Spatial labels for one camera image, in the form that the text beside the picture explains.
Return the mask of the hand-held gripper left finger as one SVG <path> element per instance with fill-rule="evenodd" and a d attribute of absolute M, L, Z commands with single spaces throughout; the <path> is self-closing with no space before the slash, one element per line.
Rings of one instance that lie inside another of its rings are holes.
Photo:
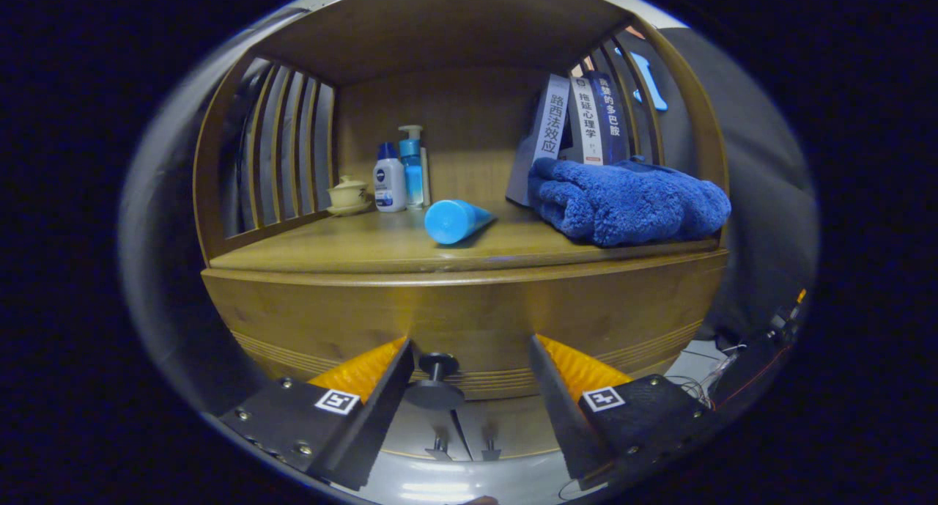
<path fill-rule="evenodd" d="M 359 490 L 412 373 L 413 342 L 402 337 L 307 382 L 279 378 L 220 420 L 295 471 Z"/>

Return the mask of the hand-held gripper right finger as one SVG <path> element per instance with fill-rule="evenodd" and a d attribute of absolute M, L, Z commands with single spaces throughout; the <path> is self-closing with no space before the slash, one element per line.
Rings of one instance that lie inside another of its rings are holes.
<path fill-rule="evenodd" d="M 583 490 L 642 482 L 723 422 L 664 376 L 631 378 L 545 336 L 530 338 L 529 357 L 567 471 Z"/>

